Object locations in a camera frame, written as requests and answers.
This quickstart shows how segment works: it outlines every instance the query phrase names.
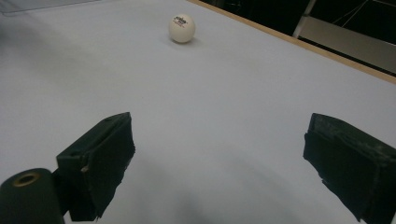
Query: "white tabletop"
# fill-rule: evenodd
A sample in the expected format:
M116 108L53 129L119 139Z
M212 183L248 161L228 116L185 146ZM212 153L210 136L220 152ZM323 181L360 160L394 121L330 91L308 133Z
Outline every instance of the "white tabletop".
M99 223L357 223L303 159L311 114L396 147L396 85L183 0L0 17L1 182L125 111L136 154Z

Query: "white ball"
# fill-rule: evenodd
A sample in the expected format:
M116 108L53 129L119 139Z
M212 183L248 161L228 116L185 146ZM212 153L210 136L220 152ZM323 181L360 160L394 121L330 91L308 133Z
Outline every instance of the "white ball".
M195 23L186 14L178 14L169 22L169 35L178 43L192 40L195 34Z

